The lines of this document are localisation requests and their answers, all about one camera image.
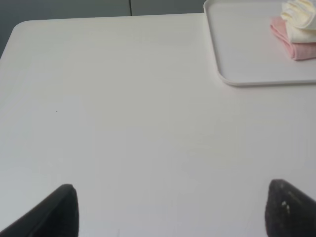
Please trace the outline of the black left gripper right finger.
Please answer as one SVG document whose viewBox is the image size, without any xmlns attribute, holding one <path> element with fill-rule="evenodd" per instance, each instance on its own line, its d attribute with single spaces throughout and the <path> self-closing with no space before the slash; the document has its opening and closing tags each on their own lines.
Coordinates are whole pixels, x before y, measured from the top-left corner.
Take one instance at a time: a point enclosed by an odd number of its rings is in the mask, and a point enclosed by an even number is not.
<svg viewBox="0 0 316 237">
<path fill-rule="evenodd" d="M 269 184 L 265 208 L 269 237 L 314 237 L 316 201 L 283 179 Z"/>
</svg>

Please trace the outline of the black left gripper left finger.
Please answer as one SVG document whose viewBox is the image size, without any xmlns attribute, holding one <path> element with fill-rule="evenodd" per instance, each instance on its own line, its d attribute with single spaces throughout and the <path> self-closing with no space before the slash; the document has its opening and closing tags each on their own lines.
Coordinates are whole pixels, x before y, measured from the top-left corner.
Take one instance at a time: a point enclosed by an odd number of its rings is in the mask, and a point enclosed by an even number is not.
<svg viewBox="0 0 316 237">
<path fill-rule="evenodd" d="M 77 237 L 79 203 L 76 189 L 64 184 L 0 232 L 2 237 Z"/>
</svg>

